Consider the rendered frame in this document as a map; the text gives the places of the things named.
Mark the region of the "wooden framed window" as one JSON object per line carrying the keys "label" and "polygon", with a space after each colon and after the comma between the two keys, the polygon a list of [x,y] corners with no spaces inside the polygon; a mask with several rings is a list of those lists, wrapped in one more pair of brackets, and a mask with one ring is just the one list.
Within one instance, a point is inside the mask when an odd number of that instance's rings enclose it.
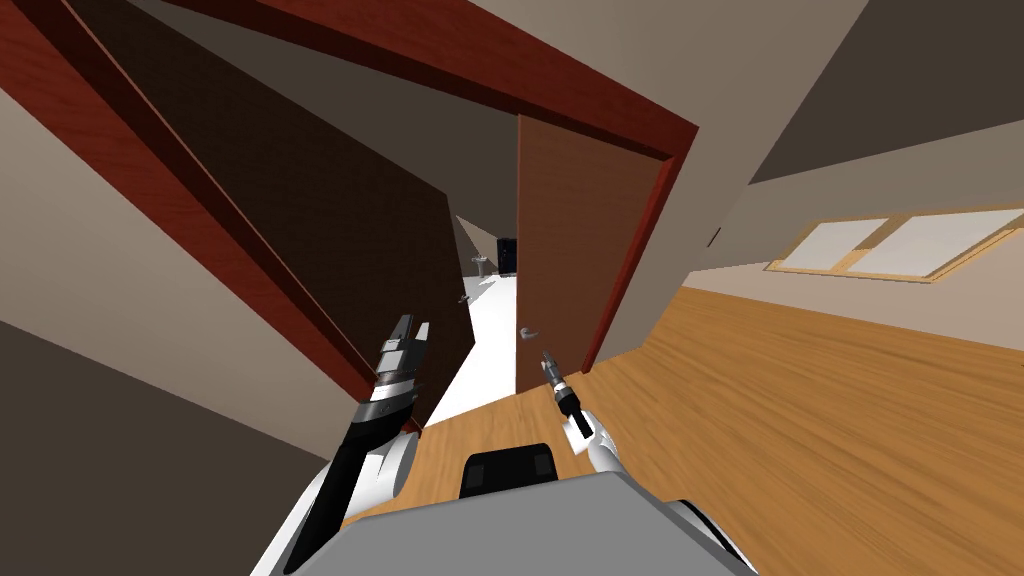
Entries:
{"label": "wooden framed window", "polygon": [[934,284],[1018,233],[1024,205],[818,220],[765,269]]}

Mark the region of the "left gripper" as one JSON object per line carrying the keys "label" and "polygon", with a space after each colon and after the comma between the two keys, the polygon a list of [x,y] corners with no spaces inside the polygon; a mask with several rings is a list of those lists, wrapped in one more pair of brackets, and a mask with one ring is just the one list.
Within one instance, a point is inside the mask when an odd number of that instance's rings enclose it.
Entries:
{"label": "left gripper", "polygon": [[390,339],[384,343],[376,370],[376,386],[387,386],[415,378],[426,353],[430,323],[422,322],[415,337],[410,337],[412,324],[413,315],[402,315]]}

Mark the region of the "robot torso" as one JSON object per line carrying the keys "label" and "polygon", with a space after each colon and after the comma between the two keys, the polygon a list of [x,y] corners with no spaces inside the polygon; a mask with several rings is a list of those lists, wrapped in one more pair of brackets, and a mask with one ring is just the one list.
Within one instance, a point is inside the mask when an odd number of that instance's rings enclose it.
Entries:
{"label": "robot torso", "polygon": [[295,576],[759,576],[700,511],[603,471],[370,516]]}

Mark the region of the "dark brown door leaf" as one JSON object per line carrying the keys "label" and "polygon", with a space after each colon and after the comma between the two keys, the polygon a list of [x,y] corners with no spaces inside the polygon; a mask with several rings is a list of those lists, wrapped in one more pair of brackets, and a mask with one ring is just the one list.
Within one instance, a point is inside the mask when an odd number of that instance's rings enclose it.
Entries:
{"label": "dark brown door leaf", "polygon": [[446,196],[282,89],[284,58],[228,26],[211,46],[131,0],[68,0],[368,363],[404,314],[429,325],[414,420],[474,345]]}

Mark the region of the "reddish brown door leaf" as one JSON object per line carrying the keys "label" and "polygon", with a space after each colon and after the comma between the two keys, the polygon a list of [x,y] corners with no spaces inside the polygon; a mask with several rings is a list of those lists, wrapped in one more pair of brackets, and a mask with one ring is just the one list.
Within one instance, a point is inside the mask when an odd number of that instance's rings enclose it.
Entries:
{"label": "reddish brown door leaf", "polygon": [[518,120],[516,390],[584,364],[662,162],[522,116]]}

